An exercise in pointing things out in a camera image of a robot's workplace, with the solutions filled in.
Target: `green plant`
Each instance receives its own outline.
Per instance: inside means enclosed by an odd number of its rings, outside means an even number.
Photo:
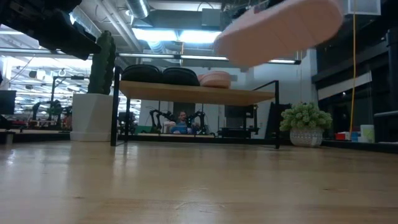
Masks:
[[[319,107],[314,103],[293,105],[292,109],[282,112],[282,117],[281,131],[289,131],[292,128],[328,129],[331,126],[330,114],[319,110]]]
[[[97,44],[101,47],[101,52],[93,56],[88,93],[108,95],[111,92],[114,77],[113,68],[116,58],[116,46],[109,31],[104,31],[101,34],[97,39]]]

